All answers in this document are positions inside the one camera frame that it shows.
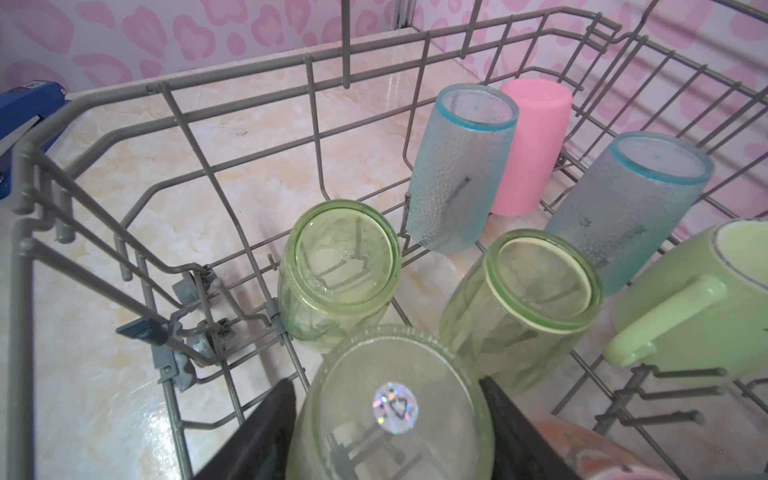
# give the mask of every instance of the blue glass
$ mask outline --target blue glass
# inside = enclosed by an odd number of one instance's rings
[[[617,136],[587,169],[545,230],[581,250],[603,282],[621,288],[669,237],[712,177],[712,160],[675,137]]]
[[[411,176],[406,229],[414,241],[457,253],[480,238],[517,122],[518,106],[493,88],[457,84],[440,92]]]

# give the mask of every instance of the pink plastic cup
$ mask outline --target pink plastic cup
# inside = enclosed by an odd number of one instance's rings
[[[519,217],[536,210],[544,194],[568,129],[573,96],[543,78],[508,81],[502,92],[520,107],[520,116],[491,213]]]

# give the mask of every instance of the green mug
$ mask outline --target green mug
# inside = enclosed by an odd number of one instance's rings
[[[768,364],[768,221],[712,227],[661,257],[619,300],[619,332],[603,355],[613,366],[723,367],[724,384]]]

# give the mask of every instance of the wall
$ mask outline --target wall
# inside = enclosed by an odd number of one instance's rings
[[[395,0],[352,0],[352,36],[388,31]],[[339,0],[0,0],[0,91],[68,91],[341,39]]]
[[[468,23],[473,3],[472,0],[418,0],[413,24],[419,29],[434,29]],[[566,5],[603,12],[606,17],[621,23],[621,32],[625,32],[638,25],[648,3],[648,0],[484,0],[478,18],[485,20]],[[768,0],[745,3],[751,3],[753,7],[764,11],[768,10]],[[510,36],[533,32],[539,22],[540,19],[515,22],[511,27]],[[556,14],[547,20],[545,27],[581,33],[586,31],[589,23],[590,20],[586,18]],[[503,30],[503,26],[498,26],[476,31],[470,45],[498,40]],[[708,64],[710,68],[735,81],[741,81],[753,91],[762,91],[768,84],[768,25],[711,0],[660,0],[641,34],[648,35],[655,42],[697,62]],[[464,35],[460,34],[439,38],[434,43],[443,51],[451,51],[461,48],[463,40]],[[493,76],[517,71],[530,43],[531,41],[527,40],[505,46]],[[537,41],[525,66],[534,65],[562,71],[577,46],[578,41],[574,39],[552,35],[542,37]],[[618,51],[619,46],[608,49],[608,53],[584,82],[585,90],[574,96],[576,105],[584,101],[586,94],[599,79],[602,71],[615,59]],[[494,52],[495,49],[490,49],[468,55],[460,63],[477,78],[485,79]],[[568,77],[581,79],[596,55],[595,50],[589,47],[581,50],[568,72]],[[631,106],[622,110],[663,60],[662,54],[649,48],[642,49],[611,91],[599,102],[593,116],[621,133],[640,130],[656,112],[663,109],[663,113],[648,125],[647,129],[677,134],[728,90],[725,85],[702,75],[695,78],[682,94],[664,108],[667,100],[673,98],[678,89],[696,74],[693,69],[671,61],[665,64],[661,73],[634,99]],[[551,78],[535,71],[524,75]],[[702,141],[748,101],[746,95],[730,94],[717,108],[687,131],[683,139],[693,144]],[[754,121],[737,131],[750,118]],[[718,145],[720,140],[732,133],[735,135],[728,142]],[[577,156],[584,155],[584,160],[589,163],[610,141],[610,137],[605,135],[589,150],[599,134],[600,129],[586,123],[566,146]],[[714,159],[716,170],[705,191],[728,179],[750,162],[768,155],[767,137],[768,118],[763,116],[763,106],[757,105],[748,109],[741,119],[725,131],[709,140],[704,145],[704,150]],[[742,217],[765,216],[768,214],[768,162],[764,161],[752,167],[742,177],[720,187],[712,198]],[[686,238],[726,219],[727,217],[715,207],[700,203],[689,212],[677,234]]]

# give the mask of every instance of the dish rack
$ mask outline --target dish rack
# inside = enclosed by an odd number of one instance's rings
[[[768,23],[768,15],[755,8],[735,2],[734,0],[714,1],[749,15],[761,22]],[[34,398],[34,356],[32,355],[34,336],[32,313],[32,265],[34,262],[47,264],[49,267],[58,270],[74,281],[84,284],[140,317],[139,320],[118,329],[118,332],[131,338],[142,339],[153,345],[152,350],[155,367],[160,370],[160,383],[167,402],[177,460],[183,478],[191,478],[193,474],[184,436],[185,430],[216,429],[235,418],[242,423],[245,418],[244,413],[258,404],[267,394],[267,392],[265,392],[244,404],[241,403],[230,374],[231,369],[237,368],[249,359],[258,356],[267,348],[284,348],[287,350],[293,365],[295,366],[295,373],[292,374],[290,378],[298,379],[302,387],[307,389],[310,382],[306,377],[304,368],[302,367],[298,356],[296,355],[291,339],[285,333],[280,321],[280,313],[276,299],[273,298],[273,295],[263,278],[263,275],[267,271],[276,269],[279,261],[275,261],[269,256],[270,265],[259,265],[253,255],[255,249],[269,245],[270,243],[287,236],[290,231],[284,231],[257,243],[251,243],[250,239],[246,238],[237,215],[230,206],[227,196],[214,174],[226,170],[227,168],[287,151],[291,148],[314,143],[317,173],[319,176],[319,188],[323,196],[329,200],[329,195],[326,192],[323,179],[323,157],[320,140],[406,112],[410,113],[410,117],[405,135],[402,161],[405,162],[408,168],[412,169],[412,160],[408,159],[407,150],[412,136],[416,109],[429,105],[435,101],[435,98],[419,100],[419,90],[422,86],[422,79],[427,65],[455,58],[463,59],[466,55],[482,51],[492,51],[492,63],[485,79],[480,82],[482,84],[494,84],[508,78],[516,78],[522,74],[535,71],[542,74],[548,74],[553,78],[556,78],[557,81],[564,82],[573,87],[574,93],[579,93],[580,95],[578,99],[574,101],[573,105],[574,117],[577,120],[575,121],[575,126],[568,133],[567,139],[571,139],[574,135],[584,131],[585,125],[591,125],[592,130],[597,132],[596,140],[585,152],[583,152],[583,154],[576,155],[576,153],[569,151],[566,147],[563,147],[561,151],[561,155],[558,158],[558,163],[554,170],[560,172],[560,177],[567,178],[573,184],[578,181],[581,174],[586,170],[584,159],[595,145],[598,144],[598,141],[606,135],[609,137],[615,137],[617,135],[617,132],[613,129],[614,122],[627,108],[630,107],[632,102],[635,101],[637,96],[648,86],[648,84],[655,77],[662,74],[662,72],[665,71],[665,68],[669,68],[671,65],[676,65],[679,68],[686,68],[690,72],[690,77],[677,89],[677,91],[674,92],[668,101],[650,117],[647,123],[641,128],[643,130],[653,124],[664,110],[675,102],[678,97],[691,86],[694,80],[700,76],[711,78],[727,87],[727,90],[717,99],[713,100],[696,119],[692,120],[685,128],[680,129],[677,134],[678,137],[685,135],[697,122],[713,109],[717,108],[717,106],[729,96],[734,95],[744,98],[744,103],[740,108],[733,112],[732,115],[711,131],[706,137],[701,138],[697,142],[697,146],[705,149],[708,154],[712,154],[714,151],[717,151],[727,144],[733,137],[741,132],[741,130],[756,121],[766,110],[768,110],[768,99],[766,99],[768,88],[764,88],[762,91],[753,91],[744,86],[741,82],[734,81],[707,65],[703,65],[680,53],[665,48],[663,45],[649,39],[646,35],[642,35],[641,32],[643,31],[643,27],[648,20],[651,11],[657,5],[658,0],[650,2],[637,27],[632,31],[626,31],[625,33],[620,33],[621,25],[606,18],[601,13],[569,7],[550,8],[537,12],[526,12],[519,15],[510,15],[504,18],[479,21],[478,14],[480,12],[482,0],[476,0],[469,22],[466,25],[449,26],[431,31],[416,31],[414,33],[394,36],[391,38],[363,41],[354,45],[352,45],[350,41],[349,0],[342,0],[341,3],[343,37],[341,48],[327,48],[313,51],[312,53],[305,55],[286,56],[277,59],[258,61],[248,65],[238,65],[229,68],[221,68],[215,71],[189,74],[179,78],[168,79],[166,81],[150,81],[146,84],[86,94],[84,97],[72,101],[66,107],[62,108],[57,114],[34,128],[18,142],[14,150],[13,159],[14,206],[15,212],[24,216],[24,218],[18,220],[13,233],[12,312],[8,339],[10,359],[8,394],[9,411],[11,413],[8,418],[8,435],[9,438],[12,439],[8,442],[9,478],[32,478],[35,473],[35,446],[33,439],[34,402],[32,401]],[[414,6],[415,2],[411,1],[409,1],[407,5],[398,5],[396,9],[398,12],[396,23],[399,26],[410,25],[410,18],[412,18]],[[548,25],[548,19],[552,15],[567,15],[573,18],[585,19],[588,22],[588,26],[583,32],[573,32],[556,28]],[[522,21],[536,21],[538,22],[538,28],[529,33],[510,35],[512,25]],[[488,41],[480,45],[471,45],[472,35],[475,31],[492,27],[504,29],[499,40]],[[439,53],[437,55],[430,55],[429,46],[431,41],[449,35],[463,35],[463,44],[461,48]],[[551,65],[529,65],[528,60],[531,57],[531,53],[533,52],[537,41],[550,35],[578,41],[578,46],[573,55],[564,67],[559,70],[552,68]],[[506,74],[494,76],[495,66],[499,61],[502,49],[505,46],[524,41],[529,41],[530,43],[518,69]],[[397,65],[388,65],[368,71],[361,71],[355,74],[351,73],[350,62],[352,55],[377,49],[391,48],[408,43],[421,43],[424,45],[420,59],[405,61]],[[609,47],[618,49],[618,54],[615,55],[613,59],[605,56]],[[579,53],[585,48],[591,49],[594,52],[594,60],[591,62],[585,73],[575,77],[574,70],[571,68],[574,65],[577,56],[579,56]],[[615,82],[621,77],[623,72],[627,69],[627,66],[637,57],[639,52],[649,50],[661,54],[663,56],[662,62],[654,68],[650,73],[650,76],[637,91],[626,100],[625,105],[619,110],[612,121],[605,124],[596,118],[594,115],[595,109],[604,99],[605,95],[614,87]],[[342,59],[341,76],[324,81],[315,81],[313,65],[318,61],[334,58]],[[223,81],[245,75],[302,65],[306,68],[306,85],[304,86],[287,88],[269,94],[262,94],[251,98],[231,101],[226,104],[219,104],[213,107],[187,112],[182,112],[174,99],[173,92],[181,88],[189,88],[210,82]],[[588,81],[591,72],[599,70],[595,69],[597,65],[604,66],[603,73],[598,75],[599,79],[597,79],[596,82]],[[409,69],[418,69],[418,77],[415,83],[413,102],[411,104],[355,121],[341,127],[320,131],[316,104],[316,93],[318,91],[338,88],[339,86],[348,88],[353,82],[386,76]],[[46,140],[53,137],[59,131],[62,131],[78,115],[91,108],[148,95],[162,95],[173,115],[111,131],[93,143],[87,150],[85,150],[85,152],[80,154],[71,164],[63,169],[58,167],[39,148],[39,146],[46,142]],[[313,126],[312,136],[300,138],[276,147],[267,148],[266,150],[225,161],[221,164],[212,166],[208,163],[190,129],[190,122],[213,118],[246,108],[253,108],[304,95],[307,95],[310,101]],[[759,113],[749,114],[750,109],[756,106],[761,108]],[[131,208],[123,219],[119,220],[112,217],[104,208],[100,207],[82,187],[78,186],[78,182],[76,181],[78,177],[118,141],[176,126],[180,127],[184,136],[189,141],[190,146],[200,162],[201,169],[189,174],[157,182],[141,196],[139,201]],[[738,217],[731,208],[713,198],[712,194],[733,182],[739,176],[744,175],[749,169],[763,161],[766,156],[768,156],[768,154],[763,154],[748,165],[741,167],[733,175],[729,176],[718,185],[711,187],[701,195],[698,202],[706,202],[727,217]],[[243,244],[243,249],[226,255],[207,265],[187,263],[184,265],[169,266],[137,240],[136,237],[129,232],[128,228],[131,225],[131,222],[157,192],[202,177],[207,177],[212,183],[214,190],[217,192],[217,196],[226,208],[237,229]],[[400,181],[371,192],[357,200],[367,200],[408,181],[409,178],[403,178]],[[554,209],[567,194],[568,190],[569,189],[563,191],[550,203],[542,201],[541,207],[550,214],[553,213]],[[89,210],[93,216],[114,233],[114,247],[105,243],[95,233],[74,218],[73,201],[78,202],[82,207]],[[428,251],[418,244],[411,244],[405,230],[408,214],[407,194],[405,201],[385,210],[383,213],[387,214],[400,208],[404,209],[404,211],[399,235],[405,239],[405,246],[403,249],[403,258],[405,260],[403,261],[403,266],[407,266],[428,254]],[[758,217],[765,217],[766,215],[768,215],[768,210],[759,214]],[[144,303],[128,296],[117,287],[89,272],[76,262],[64,257],[36,238],[35,234],[37,232],[53,229],[55,229],[56,240],[58,242],[70,243],[76,240],[76,235],[79,235],[81,237],[79,241],[92,242],[97,248],[103,250],[119,264],[123,280],[129,281],[133,276],[138,277],[141,281],[144,293]],[[660,253],[664,253],[668,250],[668,247],[673,247],[680,242],[680,239],[674,236],[670,237],[668,240],[669,243],[665,243],[665,246],[660,249]],[[135,252],[135,261],[131,261],[131,258],[128,256],[127,247],[130,247]],[[479,242],[477,243],[477,248],[479,248],[480,251],[485,250],[484,246]],[[234,283],[224,285],[216,278],[216,267],[243,255],[249,260],[253,272]],[[152,279],[149,274],[149,269],[147,268],[148,263],[164,273],[181,276],[180,282],[174,285],[176,297],[164,290]],[[230,294],[230,290],[235,286],[239,286],[254,279],[258,282],[264,298],[268,300],[261,306],[258,306],[253,312],[245,313]],[[178,308],[178,311],[174,315],[171,315],[170,318],[165,318],[160,315],[157,312],[155,305],[155,295],[163,297],[166,301]],[[210,300],[215,296],[222,296],[224,301],[226,301],[236,313],[237,318],[224,322],[214,322],[214,318],[210,311]],[[409,318],[403,311],[403,308],[398,304],[397,299],[392,300],[392,305],[402,318],[402,321],[406,325],[411,325]],[[185,313],[197,308],[202,308],[205,314],[205,322],[194,329],[181,328],[179,319]],[[245,319],[260,319],[265,322],[266,329],[254,336],[242,339],[228,349],[223,349],[221,337],[229,333],[233,324]],[[274,340],[267,343],[263,348],[257,348],[238,360],[232,363],[227,363],[227,358],[230,358],[234,353],[241,351],[247,346],[254,344],[257,340],[272,333],[275,335]],[[183,341],[184,338],[196,339],[200,348],[192,348],[190,342],[185,343]],[[632,377],[623,389],[613,390],[609,388],[595,372],[598,365],[602,362],[602,357],[598,357],[595,361],[589,363],[575,351],[571,353],[571,356],[584,370],[584,374],[575,382],[573,388],[560,401],[554,409],[553,414],[557,415],[573,398],[575,393],[587,381],[591,380],[611,401],[611,406],[607,409],[605,414],[596,417],[597,425],[594,427],[594,430],[601,434],[605,434],[616,421],[619,421],[622,425],[635,428],[648,441],[658,455],[661,456],[672,471],[674,471],[680,478],[686,478],[686,475],[677,467],[674,460],[655,442],[644,426],[665,422],[698,422],[700,421],[700,415],[697,412],[675,412],[670,413],[669,415],[634,418],[627,411],[626,407],[630,399],[634,396],[640,396],[642,399],[663,399],[714,393],[712,390],[707,391],[706,389],[704,391],[702,391],[702,389],[684,389],[669,392],[646,393],[642,390],[641,384],[650,375],[655,375],[657,377],[709,376],[718,374],[719,371],[659,372],[653,366],[639,366],[632,370]],[[218,365],[220,369],[211,376],[197,379],[194,375],[194,369],[191,367],[190,359],[202,365]],[[212,423],[189,422],[182,419],[177,404],[175,388],[184,391],[187,388],[193,388],[195,383],[205,383],[218,378],[219,376],[223,376],[226,381],[233,402],[234,412],[217,422]],[[756,387],[765,383],[768,383],[768,379],[758,379],[748,382],[747,384],[736,381],[735,385],[741,392],[743,392],[743,396],[754,401],[760,409],[768,414],[768,405],[756,393]]]

